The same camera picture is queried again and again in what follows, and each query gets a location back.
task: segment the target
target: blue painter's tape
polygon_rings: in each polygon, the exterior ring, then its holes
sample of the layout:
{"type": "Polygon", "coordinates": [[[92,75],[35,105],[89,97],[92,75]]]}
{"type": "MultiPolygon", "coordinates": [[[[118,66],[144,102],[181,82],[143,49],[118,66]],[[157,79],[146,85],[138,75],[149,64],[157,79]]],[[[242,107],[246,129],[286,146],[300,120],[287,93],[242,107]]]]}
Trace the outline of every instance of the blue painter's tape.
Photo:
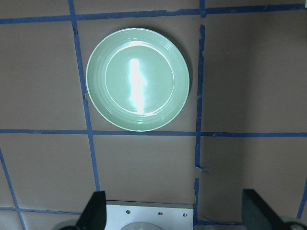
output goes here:
{"type": "Polygon", "coordinates": [[[83,105],[84,105],[85,119],[86,119],[86,125],[87,125],[87,130],[88,130],[88,140],[89,140],[90,151],[91,151],[95,186],[96,186],[96,191],[100,191],[100,184],[99,184],[99,177],[98,177],[98,170],[97,170],[97,163],[96,163],[96,154],[95,154],[95,148],[94,148],[93,131],[92,131],[92,125],[91,125],[91,119],[90,119],[90,111],[89,111],[88,103],[86,99],[83,99],[83,105]]]}
{"type": "MultiPolygon", "coordinates": [[[[177,11],[160,10],[160,11],[135,11],[135,12],[79,14],[79,15],[75,15],[75,19],[76,20],[96,20],[96,19],[127,18],[127,17],[140,18],[140,17],[184,16],[184,15],[199,15],[199,14],[202,17],[205,17],[206,14],[306,10],[304,4],[221,7],[221,8],[207,8],[206,9],[205,1],[204,0],[200,0],[200,1],[201,1],[201,4],[200,4],[199,9],[181,9],[177,11]]],[[[41,17],[26,17],[26,18],[4,18],[4,19],[0,19],[0,24],[43,23],[43,22],[63,22],[63,21],[71,21],[71,15],[41,16],[41,17]]]]}
{"type": "Polygon", "coordinates": [[[200,26],[199,54],[198,54],[198,81],[197,81],[197,117],[196,117],[196,132],[201,131],[201,113],[202,113],[202,84],[203,84],[203,68],[205,50],[205,25],[200,26]]]}
{"type": "Polygon", "coordinates": [[[306,138],[307,133],[227,133],[227,132],[202,132],[203,137],[224,138],[306,138]]]}
{"type": "Polygon", "coordinates": [[[0,129],[0,133],[28,134],[87,134],[86,130],[52,130],[52,129],[0,129]]]}
{"type": "Polygon", "coordinates": [[[194,204],[194,211],[193,211],[193,227],[198,224],[197,220],[197,213],[198,213],[198,192],[200,186],[200,179],[195,178],[194,180],[194,192],[195,192],[195,204],[194,204]]]}
{"type": "Polygon", "coordinates": [[[71,14],[71,25],[72,25],[72,29],[74,31],[74,34],[76,35],[78,33],[77,30],[77,21],[76,21],[76,13],[75,13],[75,7],[73,5],[73,0],[68,0],[68,6],[69,6],[69,12],[71,14]]]}
{"type": "Polygon", "coordinates": [[[69,15],[27,17],[27,18],[3,18],[3,19],[0,19],[0,24],[64,22],[64,21],[70,21],[70,20],[71,20],[71,17],[69,15]]]}
{"type": "Polygon", "coordinates": [[[83,62],[82,62],[82,56],[81,56],[81,48],[80,48],[80,40],[78,35],[78,27],[77,27],[77,21],[76,21],[76,15],[75,15],[75,9],[73,6],[73,0],[68,0],[69,10],[71,13],[71,25],[74,32],[74,42],[75,42],[75,50],[76,50],[76,57],[77,57],[77,64],[78,64],[78,71],[79,71],[79,78],[80,78],[80,84],[81,84],[81,92],[82,97],[85,98],[86,94],[86,84],[85,84],[85,78],[84,78],[84,70],[83,70],[83,62]]]}
{"type": "Polygon", "coordinates": [[[176,131],[148,131],[148,132],[132,132],[132,131],[93,131],[94,135],[126,135],[126,136],[187,136],[193,137],[195,132],[176,132],[176,131]]]}
{"type": "Polygon", "coordinates": [[[198,57],[198,81],[197,81],[197,110],[196,110],[196,137],[195,137],[195,166],[201,164],[201,114],[202,114],[202,85],[205,49],[205,25],[200,26],[199,57],[198,57]]]}
{"type": "Polygon", "coordinates": [[[204,168],[202,168],[202,167],[197,167],[197,166],[196,166],[196,168],[197,168],[200,172],[204,172],[204,173],[209,173],[209,172],[210,172],[209,170],[204,169],[204,168]]]}
{"type": "Polygon", "coordinates": [[[299,205],[296,218],[298,218],[298,219],[302,218],[304,208],[306,206],[306,202],[307,202],[307,178],[306,178],[306,182],[305,182],[305,189],[304,189],[303,197],[302,197],[301,203],[299,205]]]}
{"type": "Polygon", "coordinates": [[[73,215],[73,216],[81,215],[81,213],[76,213],[76,212],[61,212],[53,210],[30,209],[30,208],[20,208],[19,210],[21,212],[35,212],[35,213],[61,214],[61,215],[73,215]]]}
{"type": "Polygon", "coordinates": [[[181,9],[177,11],[133,11],[133,12],[113,12],[113,13],[94,13],[78,14],[76,20],[97,20],[97,19],[115,19],[115,18],[145,18],[145,17],[163,17],[163,16],[184,16],[198,15],[199,9],[181,9]]]}
{"type": "Polygon", "coordinates": [[[205,0],[200,0],[200,14],[202,18],[206,17],[206,1],[205,0]]]}
{"type": "Polygon", "coordinates": [[[8,186],[10,188],[10,192],[11,192],[11,195],[12,195],[12,198],[13,198],[13,202],[15,204],[15,208],[16,208],[21,226],[22,226],[23,230],[26,230],[26,227],[25,227],[25,224],[24,224],[24,219],[23,219],[23,216],[22,216],[22,214],[19,210],[17,198],[16,198],[16,195],[15,195],[15,192],[14,192],[14,189],[13,189],[13,185],[12,185],[12,182],[11,182],[11,179],[10,179],[10,176],[9,176],[8,169],[7,169],[5,161],[4,161],[4,157],[3,157],[3,154],[2,154],[1,148],[0,148],[0,160],[1,160],[1,164],[2,164],[2,167],[3,167],[4,174],[5,174],[5,178],[7,180],[8,186]]]}
{"type": "Polygon", "coordinates": [[[244,226],[244,224],[240,222],[209,222],[205,220],[198,220],[197,225],[244,226]]]}
{"type": "Polygon", "coordinates": [[[82,97],[83,97],[83,107],[84,107],[84,114],[85,114],[85,120],[86,120],[87,135],[88,135],[92,166],[93,166],[94,181],[95,181],[96,191],[100,191],[100,183],[99,183],[97,163],[96,163],[96,154],[95,154],[95,148],[94,148],[94,139],[93,139],[93,131],[92,131],[92,125],[91,125],[90,111],[88,107],[88,102],[85,98],[86,84],[85,84],[85,79],[84,79],[81,48],[80,48],[78,27],[77,27],[76,14],[75,14],[75,9],[73,5],[73,0],[68,0],[68,5],[69,5],[70,14],[71,14],[71,25],[74,31],[73,38],[75,42],[80,85],[81,85],[81,91],[82,91],[82,97]]]}
{"type": "Polygon", "coordinates": [[[5,210],[5,211],[16,211],[14,207],[0,207],[0,210],[5,210]]]}
{"type": "Polygon", "coordinates": [[[266,6],[239,6],[239,7],[207,8],[206,9],[206,14],[248,13],[248,12],[275,12],[275,11],[300,11],[300,10],[306,10],[304,4],[284,4],[284,5],[266,5],[266,6]]]}

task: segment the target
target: green plate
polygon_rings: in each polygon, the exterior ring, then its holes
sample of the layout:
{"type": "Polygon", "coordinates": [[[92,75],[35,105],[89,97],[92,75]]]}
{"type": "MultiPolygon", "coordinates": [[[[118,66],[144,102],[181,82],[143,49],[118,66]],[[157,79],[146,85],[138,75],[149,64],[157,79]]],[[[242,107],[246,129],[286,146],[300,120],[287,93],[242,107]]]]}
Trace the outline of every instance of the green plate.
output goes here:
{"type": "Polygon", "coordinates": [[[104,38],[86,68],[86,86],[98,112],[131,131],[172,121],[189,92],[189,72],[176,46],[161,34],[128,28],[104,38]]]}

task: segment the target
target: brown tile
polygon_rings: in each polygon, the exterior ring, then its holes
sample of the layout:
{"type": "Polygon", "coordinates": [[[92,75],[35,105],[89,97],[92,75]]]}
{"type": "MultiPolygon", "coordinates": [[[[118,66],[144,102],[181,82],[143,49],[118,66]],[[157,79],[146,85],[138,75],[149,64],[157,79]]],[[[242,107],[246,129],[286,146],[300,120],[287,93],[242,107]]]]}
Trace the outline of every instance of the brown tile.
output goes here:
{"type": "Polygon", "coordinates": [[[86,135],[0,134],[22,208],[82,212],[95,191],[86,135]]]}
{"type": "Polygon", "coordinates": [[[106,13],[106,12],[134,12],[179,9],[198,9],[199,0],[75,0],[77,14],[106,13]]]}
{"type": "Polygon", "coordinates": [[[305,132],[304,11],[208,15],[202,130],[305,132]]]}
{"type": "Polygon", "coordinates": [[[0,127],[86,129],[70,22],[0,25],[0,127]]]}
{"type": "Polygon", "coordinates": [[[0,207],[15,207],[2,165],[0,166],[0,207]]]}
{"type": "Polygon", "coordinates": [[[243,188],[296,218],[307,169],[305,138],[203,138],[199,219],[241,221],[243,188]]]}
{"type": "Polygon", "coordinates": [[[0,210],[1,229],[22,230],[17,212],[0,210]]]}
{"type": "Polygon", "coordinates": [[[194,230],[246,230],[244,226],[198,225],[194,230]]]}
{"type": "Polygon", "coordinates": [[[59,230],[66,226],[75,225],[79,216],[64,214],[47,214],[23,212],[24,223],[29,230],[59,230]]]}
{"type": "Polygon", "coordinates": [[[0,18],[22,18],[38,16],[69,15],[67,1],[31,0],[1,1],[0,18]]]}
{"type": "Polygon", "coordinates": [[[194,203],[193,137],[95,136],[108,200],[194,203]]]}
{"type": "MultiPolygon", "coordinates": [[[[171,123],[159,130],[195,131],[199,21],[198,16],[79,21],[83,67],[86,69],[89,56],[96,45],[112,32],[128,27],[144,27],[160,32],[169,38],[183,54],[189,67],[192,84],[183,110],[171,123]]],[[[119,130],[116,126],[109,124],[92,105],[90,105],[90,112],[93,130],[119,130]]]]}
{"type": "Polygon", "coordinates": [[[233,7],[233,6],[262,6],[262,5],[280,5],[280,4],[298,4],[305,3],[304,0],[206,0],[206,8],[213,7],[233,7]]]}

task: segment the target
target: mounting plate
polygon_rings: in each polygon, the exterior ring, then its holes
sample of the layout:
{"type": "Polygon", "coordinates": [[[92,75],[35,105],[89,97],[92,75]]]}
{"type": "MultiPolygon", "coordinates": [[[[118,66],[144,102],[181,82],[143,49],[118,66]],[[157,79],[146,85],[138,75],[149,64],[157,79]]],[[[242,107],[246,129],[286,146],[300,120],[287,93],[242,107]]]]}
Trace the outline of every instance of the mounting plate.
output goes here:
{"type": "Polygon", "coordinates": [[[193,205],[106,202],[105,230],[120,230],[134,222],[148,222],[164,230],[193,230],[193,205]]]}

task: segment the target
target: plate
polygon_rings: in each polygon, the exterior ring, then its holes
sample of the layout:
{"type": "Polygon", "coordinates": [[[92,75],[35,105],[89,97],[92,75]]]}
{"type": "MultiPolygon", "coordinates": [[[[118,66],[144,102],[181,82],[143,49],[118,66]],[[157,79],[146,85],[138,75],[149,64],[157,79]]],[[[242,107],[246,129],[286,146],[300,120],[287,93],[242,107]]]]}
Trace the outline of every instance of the plate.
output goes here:
{"type": "Polygon", "coordinates": [[[171,122],[189,92],[189,72],[176,46],[161,34],[127,28],[104,38],[86,68],[97,111],[112,124],[150,131],[171,122]]]}

